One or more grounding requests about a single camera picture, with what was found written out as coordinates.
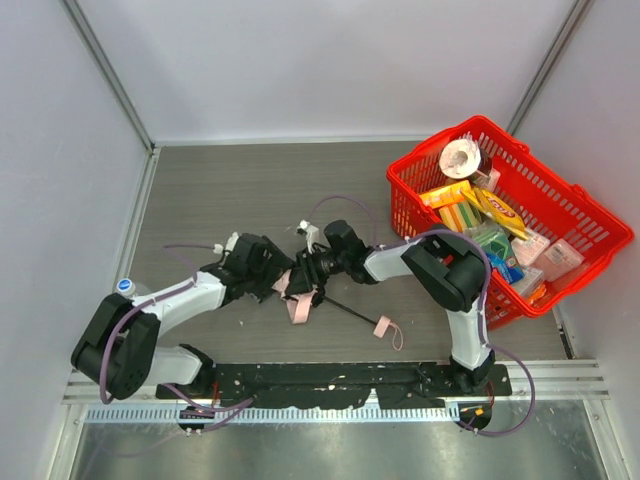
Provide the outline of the pink and black umbrella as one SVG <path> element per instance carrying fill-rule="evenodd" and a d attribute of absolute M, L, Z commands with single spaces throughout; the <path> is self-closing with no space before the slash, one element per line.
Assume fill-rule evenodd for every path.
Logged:
<path fill-rule="evenodd" d="M 401 351 L 404 347 L 404 335 L 401 328 L 389 317 L 381 316 L 378 320 L 366 317 L 365 315 L 343 305 L 333 299 L 322 297 L 318 287 L 313 287 L 310 292 L 301 294 L 287 294 L 287 288 L 292 285 L 292 270 L 287 270 L 283 276 L 278 279 L 273 285 L 272 290 L 277 292 L 280 299 L 285 302 L 287 311 L 294 325 L 304 324 L 308 321 L 311 309 L 313 308 L 313 301 L 323 300 L 328 302 L 340 310 L 360 319 L 373 326 L 373 335 L 379 339 L 383 339 L 389 330 L 393 331 L 391 338 L 391 346 L 395 351 Z"/>

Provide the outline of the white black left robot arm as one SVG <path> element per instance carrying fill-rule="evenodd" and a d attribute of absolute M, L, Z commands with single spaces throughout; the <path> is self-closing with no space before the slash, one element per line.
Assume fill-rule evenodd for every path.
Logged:
<path fill-rule="evenodd" d="M 190 345 L 164 348 L 158 340 L 244 295 L 264 301 L 294 265 L 266 236 L 234 233 L 210 250 L 217 260 L 178 284 L 133 296 L 119 288 L 100 302 L 71 364 L 98 385 L 102 403 L 127 399 L 144 385 L 190 396 L 207 394 L 215 381 L 213 360 Z"/>

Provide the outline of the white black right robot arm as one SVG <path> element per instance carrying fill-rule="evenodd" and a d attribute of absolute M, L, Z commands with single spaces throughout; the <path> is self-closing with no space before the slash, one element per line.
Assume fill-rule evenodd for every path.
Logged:
<path fill-rule="evenodd" d="M 485 386 L 495 350 L 485 317 L 491 265 L 481 247 L 443 224 L 394 246 L 367 246 L 344 220 L 325 227 L 326 246 L 315 242 L 316 229 L 308 222 L 298 232 L 307 246 L 274 284 L 294 323 L 304 323 L 312 306 L 327 299 L 324 287 L 333 275 L 367 285 L 411 275 L 446 310 L 453 381 L 466 393 Z"/>

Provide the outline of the clear plastic water bottle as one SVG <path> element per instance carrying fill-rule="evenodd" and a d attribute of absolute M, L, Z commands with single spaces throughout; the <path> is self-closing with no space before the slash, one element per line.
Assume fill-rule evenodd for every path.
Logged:
<path fill-rule="evenodd" d="M 128 298 L 145 296 L 150 293 L 150 290 L 146 285 L 141 282 L 134 282 L 130 278 L 120 279 L 116 284 L 115 291 Z"/>

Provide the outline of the orange snack box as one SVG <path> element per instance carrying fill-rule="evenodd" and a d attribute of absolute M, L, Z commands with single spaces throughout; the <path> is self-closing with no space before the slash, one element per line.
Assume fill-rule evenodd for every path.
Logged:
<path fill-rule="evenodd" d="M 437 210 L 463 201 L 465 199 L 464 193 L 471 191 L 470 182 L 463 180 L 429 190 L 420 194 L 419 198 L 423 205 Z"/>

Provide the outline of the yellow green sponge pack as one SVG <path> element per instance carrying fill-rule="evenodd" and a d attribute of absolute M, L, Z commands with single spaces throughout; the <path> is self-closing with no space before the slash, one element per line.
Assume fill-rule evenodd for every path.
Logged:
<path fill-rule="evenodd" d="M 439 208 L 438 215 L 444 225 L 458 233 L 464 233 L 481 224 L 478 214 L 466 200 Z"/>

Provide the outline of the toilet paper roll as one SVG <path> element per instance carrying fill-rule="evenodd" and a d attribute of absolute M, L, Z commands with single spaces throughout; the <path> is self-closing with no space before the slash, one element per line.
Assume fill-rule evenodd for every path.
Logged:
<path fill-rule="evenodd" d="M 441 172 L 448 178 L 462 180 L 476 172 L 481 164 L 478 144 L 466 138 L 448 143 L 439 158 Z"/>

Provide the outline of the green snack packet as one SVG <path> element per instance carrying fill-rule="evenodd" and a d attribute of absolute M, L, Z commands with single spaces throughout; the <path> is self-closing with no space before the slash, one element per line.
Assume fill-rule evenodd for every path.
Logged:
<path fill-rule="evenodd" d="M 517 261 L 509 236 L 498 224 L 483 223 L 467 228 L 463 233 L 480 245 L 487 254 L 504 261 Z"/>

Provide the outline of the dark brown jar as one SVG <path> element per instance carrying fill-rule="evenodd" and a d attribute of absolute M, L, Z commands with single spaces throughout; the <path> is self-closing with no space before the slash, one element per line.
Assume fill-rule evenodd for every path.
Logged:
<path fill-rule="evenodd" d="M 489 189 L 492 181 L 493 163 L 488 153 L 480 150 L 480 162 L 476 170 L 470 176 L 470 182 L 479 188 Z"/>

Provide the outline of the yellow Lays chips bag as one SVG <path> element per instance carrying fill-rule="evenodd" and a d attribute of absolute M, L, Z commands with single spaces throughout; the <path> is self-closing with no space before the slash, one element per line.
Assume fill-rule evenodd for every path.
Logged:
<path fill-rule="evenodd" d="M 471 190 L 463 190 L 461 194 L 481 214 L 508 230 L 515 237 L 521 240 L 529 238 L 522 218 L 489 190 L 473 187 Z"/>

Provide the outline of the blue snack packet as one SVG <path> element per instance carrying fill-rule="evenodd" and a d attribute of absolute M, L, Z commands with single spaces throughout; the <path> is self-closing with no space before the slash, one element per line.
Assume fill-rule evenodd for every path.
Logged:
<path fill-rule="evenodd" d="M 495 253 L 487 252 L 487 257 L 491 267 L 497 270 L 508 284 L 513 284 L 524 278 L 524 271 L 513 256 L 502 259 Z"/>

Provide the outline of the pink packaged item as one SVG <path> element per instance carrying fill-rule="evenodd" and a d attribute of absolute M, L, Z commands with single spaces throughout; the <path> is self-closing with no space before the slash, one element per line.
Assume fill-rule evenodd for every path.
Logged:
<path fill-rule="evenodd" d="M 521 266 L 529 266 L 550 246 L 551 241 L 531 229 L 525 230 L 525 240 L 514 237 L 511 240 L 513 253 Z"/>

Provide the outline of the red plastic shopping basket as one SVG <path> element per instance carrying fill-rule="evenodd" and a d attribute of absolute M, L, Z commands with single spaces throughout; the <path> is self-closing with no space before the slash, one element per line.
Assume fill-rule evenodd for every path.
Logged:
<path fill-rule="evenodd" d="M 500 174 L 497 196 L 520 215 L 527 227 L 551 241 L 565 240 L 584 258 L 580 266 L 547 283 L 544 296 L 534 303 L 523 299 L 494 272 L 486 308 L 490 328 L 497 329 L 520 317 L 546 314 L 591 283 L 632 242 L 634 233 L 627 224 L 581 186 L 567 183 L 537 160 L 526 144 L 481 115 L 431 136 L 389 165 L 390 220 L 399 236 L 415 236 L 438 222 L 436 212 L 424 205 L 420 196 L 444 184 L 439 157 L 444 147 L 458 138 L 476 141 L 489 154 Z"/>

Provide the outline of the clear labelled plastic container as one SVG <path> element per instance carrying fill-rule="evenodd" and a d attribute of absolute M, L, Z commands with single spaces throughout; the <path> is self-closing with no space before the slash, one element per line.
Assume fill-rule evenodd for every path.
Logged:
<path fill-rule="evenodd" d="M 584 262 L 584 256 L 564 239 L 547 247 L 533 262 L 541 270 L 547 282 L 554 282 L 573 271 Z"/>

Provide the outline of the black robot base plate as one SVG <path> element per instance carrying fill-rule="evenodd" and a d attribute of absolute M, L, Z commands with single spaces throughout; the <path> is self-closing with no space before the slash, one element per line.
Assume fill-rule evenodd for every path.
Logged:
<path fill-rule="evenodd" d="M 253 408 L 321 410 L 357 409 L 372 393 L 383 409 L 512 394 L 504 365 L 491 366 L 474 384 L 460 369 L 437 362 L 218 364 L 177 389 L 190 399 L 218 400 L 223 407 L 250 398 Z"/>

